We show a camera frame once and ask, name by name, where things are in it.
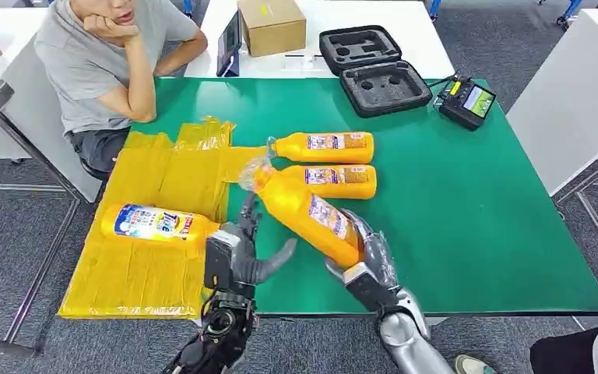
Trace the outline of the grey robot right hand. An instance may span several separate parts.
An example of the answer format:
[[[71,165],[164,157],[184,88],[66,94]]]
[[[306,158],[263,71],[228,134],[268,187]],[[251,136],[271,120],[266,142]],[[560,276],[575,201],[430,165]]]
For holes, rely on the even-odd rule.
[[[363,218],[348,209],[340,209],[354,227],[362,244],[362,259],[353,266],[344,267],[334,259],[325,258],[326,269],[352,294],[394,295],[399,285],[394,259],[382,231],[374,231]]]

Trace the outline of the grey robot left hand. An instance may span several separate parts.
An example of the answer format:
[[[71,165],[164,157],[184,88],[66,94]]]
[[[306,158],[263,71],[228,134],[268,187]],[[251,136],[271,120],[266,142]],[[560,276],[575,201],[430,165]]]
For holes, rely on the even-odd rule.
[[[240,209],[238,222],[227,222],[221,229],[238,239],[231,253],[234,279],[243,284],[259,285],[278,271],[293,256],[297,239],[290,238],[268,259],[258,259],[255,247],[260,213],[255,212],[256,194],[251,192]]]

